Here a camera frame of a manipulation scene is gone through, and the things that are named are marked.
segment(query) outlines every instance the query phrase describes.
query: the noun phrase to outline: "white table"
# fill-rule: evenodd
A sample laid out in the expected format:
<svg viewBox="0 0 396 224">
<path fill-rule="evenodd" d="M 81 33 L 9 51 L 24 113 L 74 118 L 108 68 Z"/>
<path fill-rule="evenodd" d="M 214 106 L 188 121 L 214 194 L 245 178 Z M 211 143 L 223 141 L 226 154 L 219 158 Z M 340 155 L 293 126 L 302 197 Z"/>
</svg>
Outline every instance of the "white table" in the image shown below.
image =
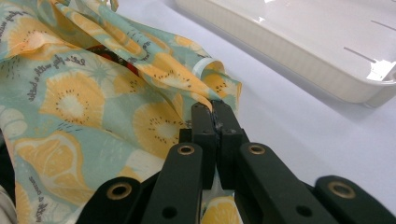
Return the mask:
<svg viewBox="0 0 396 224">
<path fill-rule="evenodd" d="M 173 0 L 119 0 L 134 21 L 193 39 L 243 83 L 239 121 L 304 182 L 340 175 L 396 215 L 396 98 L 379 108 L 342 102 L 239 45 Z"/>
</svg>

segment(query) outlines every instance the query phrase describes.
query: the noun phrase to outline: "patterned fabric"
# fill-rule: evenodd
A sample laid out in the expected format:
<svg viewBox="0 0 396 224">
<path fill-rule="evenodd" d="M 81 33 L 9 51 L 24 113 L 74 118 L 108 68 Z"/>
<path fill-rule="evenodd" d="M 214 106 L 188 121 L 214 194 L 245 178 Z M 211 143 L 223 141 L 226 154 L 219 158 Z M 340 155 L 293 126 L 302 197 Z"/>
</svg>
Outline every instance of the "patterned fabric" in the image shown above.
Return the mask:
<svg viewBox="0 0 396 224">
<path fill-rule="evenodd" d="M 19 223 L 73 223 L 108 179 L 157 173 L 196 102 L 237 109 L 241 84 L 199 45 L 119 16 L 116 0 L 76 3 L 0 2 L 0 128 Z"/>
</svg>

